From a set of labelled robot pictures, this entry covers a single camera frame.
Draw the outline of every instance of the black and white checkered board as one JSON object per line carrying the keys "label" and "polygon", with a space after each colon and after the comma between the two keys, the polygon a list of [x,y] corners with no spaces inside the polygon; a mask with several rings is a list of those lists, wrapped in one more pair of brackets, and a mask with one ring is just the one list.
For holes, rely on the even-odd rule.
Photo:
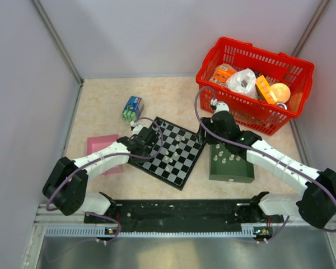
{"label": "black and white checkered board", "polygon": [[[144,163],[135,164],[131,161],[129,163],[163,180],[165,183],[182,190],[199,155],[203,151],[204,144],[199,143],[195,133],[187,129],[159,117],[156,117],[155,121],[161,127],[163,133],[164,145],[161,152],[154,159],[147,160]],[[160,144],[161,139],[159,139],[157,144],[153,147],[150,156],[157,153]]]}

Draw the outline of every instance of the gray floor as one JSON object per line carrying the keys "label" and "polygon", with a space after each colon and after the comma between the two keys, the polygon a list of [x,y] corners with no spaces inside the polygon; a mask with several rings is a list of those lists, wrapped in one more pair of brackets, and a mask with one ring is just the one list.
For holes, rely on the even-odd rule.
{"label": "gray floor", "polygon": [[[80,240],[82,238],[45,238],[43,248],[48,248],[48,256],[54,259]],[[326,234],[316,229],[285,228],[268,245],[243,240],[121,238],[107,247],[102,243],[85,242],[56,263],[48,263],[41,251],[38,268],[336,268]]]}

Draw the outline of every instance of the beige tabletop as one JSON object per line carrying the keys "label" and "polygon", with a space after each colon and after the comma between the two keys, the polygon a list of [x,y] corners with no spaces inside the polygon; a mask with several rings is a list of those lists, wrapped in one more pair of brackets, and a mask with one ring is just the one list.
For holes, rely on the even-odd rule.
{"label": "beige tabletop", "polygon": [[[121,118],[130,96],[145,102],[143,115],[159,116],[196,132],[199,123],[194,113],[198,85],[194,77],[140,77],[86,80],[74,121],[67,156],[86,154],[87,138],[119,134],[130,136],[130,126]],[[211,114],[200,110],[201,117]],[[290,125],[273,136],[262,137],[275,149],[300,161]],[[182,191],[129,165],[123,173],[100,175],[88,184],[92,192],[104,192],[113,199],[178,199],[178,198],[251,198],[262,192],[294,193],[286,183],[261,167],[254,166],[255,180],[250,184],[220,182],[208,179],[209,146],[205,146]]]}

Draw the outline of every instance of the gray wall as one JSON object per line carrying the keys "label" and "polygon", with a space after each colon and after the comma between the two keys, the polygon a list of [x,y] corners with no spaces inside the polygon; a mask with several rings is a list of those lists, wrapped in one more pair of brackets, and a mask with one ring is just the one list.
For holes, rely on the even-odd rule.
{"label": "gray wall", "polygon": [[291,53],[320,0],[41,0],[84,78],[195,75],[221,36]]}
{"label": "gray wall", "polygon": [[0,268],[21,266],[77,89],[30,1],[0,1]]}
{"label": "gray wall", "polygon": [[336,171],[336,1],[300,57],[315,64],[314,85],[298,119],[313,166]]}

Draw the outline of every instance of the pink box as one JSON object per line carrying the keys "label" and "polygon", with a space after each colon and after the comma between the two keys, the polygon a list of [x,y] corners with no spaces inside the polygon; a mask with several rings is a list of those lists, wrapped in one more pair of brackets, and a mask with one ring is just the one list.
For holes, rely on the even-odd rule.
{"label": "pink box", "polygon": [[[119,138],[118,134],[111,134],[109,136],[95,136],[87,138],[87,150],[86,154],[90,155],[94,152],[103,150],[104,148],[110,146]],[[111,168],[110,170],[103,173],[103,175],[117,174],[123,172],[123,166],[118,165]]]}

